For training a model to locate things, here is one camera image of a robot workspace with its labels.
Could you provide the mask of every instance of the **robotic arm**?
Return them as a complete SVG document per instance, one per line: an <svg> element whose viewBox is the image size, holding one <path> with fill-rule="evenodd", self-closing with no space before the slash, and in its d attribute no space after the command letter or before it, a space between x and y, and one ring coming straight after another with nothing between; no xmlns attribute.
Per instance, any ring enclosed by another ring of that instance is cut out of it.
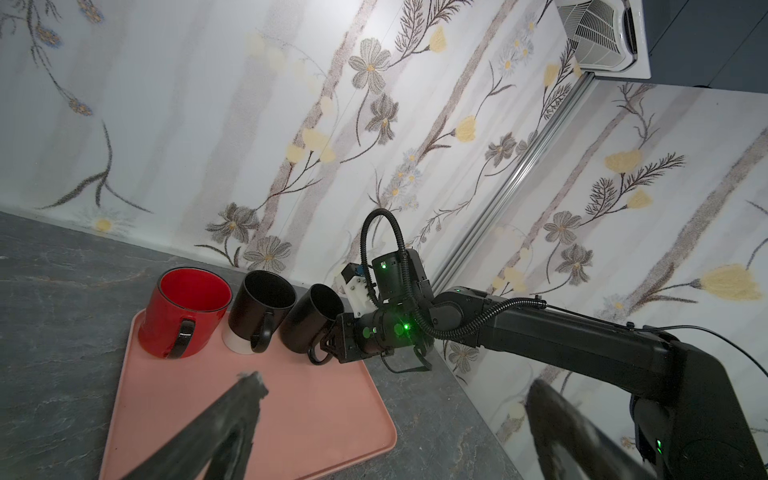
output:
<svg viewBox="0 0 768 480"><path fill-rule="evenodd" d="M365 245L379 215L392 224L399 248L371 262L374 283ZM381 356L386 364L394 349L413 346L422 366L403 372L426 371L434 338L515 353L632 394L637 449L658 478L768 478L728 375L706 352L663 330L551 310L538 296L506 299L457 286L435 297L419 255L405 248L387 210L366 218L361 259L341 281L355 311L339 316L321 342L340 362Z"/></svg>

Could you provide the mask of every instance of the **pink tray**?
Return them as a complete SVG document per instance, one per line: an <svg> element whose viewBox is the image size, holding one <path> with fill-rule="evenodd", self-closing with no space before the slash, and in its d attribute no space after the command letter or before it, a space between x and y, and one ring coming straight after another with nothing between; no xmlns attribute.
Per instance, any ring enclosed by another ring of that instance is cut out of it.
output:
<svg viewBox="0 0 768 480"><path fill-rule="evenodd" d="M238 355L221 339L186 359L146 353L134 316L99 478L122 478L226 392L240 372L261 372L261 401L246 478L319 478L388 452L397 432L363 362L314 366L273 338Z"/></svg>

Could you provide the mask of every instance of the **flower center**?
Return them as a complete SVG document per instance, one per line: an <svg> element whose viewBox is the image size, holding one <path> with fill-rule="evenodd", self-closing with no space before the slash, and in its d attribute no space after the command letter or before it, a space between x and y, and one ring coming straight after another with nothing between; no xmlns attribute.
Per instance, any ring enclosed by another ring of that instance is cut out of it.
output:
<svg viewBox="0 0 768 480"><path fill-rule="evenodd" d="M94 223L94 228L100 232L108 232L112 230L112 222L106 218L100 218Z"/></svg>

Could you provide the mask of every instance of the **gray countertop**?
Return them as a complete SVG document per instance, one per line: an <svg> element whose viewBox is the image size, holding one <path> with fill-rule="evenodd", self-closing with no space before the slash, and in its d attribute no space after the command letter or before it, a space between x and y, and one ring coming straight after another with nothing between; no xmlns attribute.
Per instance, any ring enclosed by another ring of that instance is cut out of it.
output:
<svg viewBox="0 0 768 480"><path fill-rule="evenodd" d="M235 292L244 275L0 213L0 478L98 477L131 317L182 265ZM443 361L429 359L434 371L399 376L366 361L397 445L329 478L520 478Z"/></svg>

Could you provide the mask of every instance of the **floral wallpaper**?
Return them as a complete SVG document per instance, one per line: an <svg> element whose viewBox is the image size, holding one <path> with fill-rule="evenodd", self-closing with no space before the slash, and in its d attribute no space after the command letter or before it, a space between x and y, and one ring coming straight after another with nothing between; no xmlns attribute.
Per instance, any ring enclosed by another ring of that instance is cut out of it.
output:
<svg viewBox="0 0 768 480"><path fill-rule="evenodd" d="M356 260L376 207L437 270L581 76L539 0L0 15L3 210L298 283Z"/></svg>
<svg viewBox="0 0 768 480"><path fill-rule="evenodd" d="M452 283L616 323L703 326L768 363L768 95L596 81ZM768 462L766 379L716 337ZM638 461L629 394L511 353L442 356L525 478L541 478L528 387L553 385Z"/></svg>

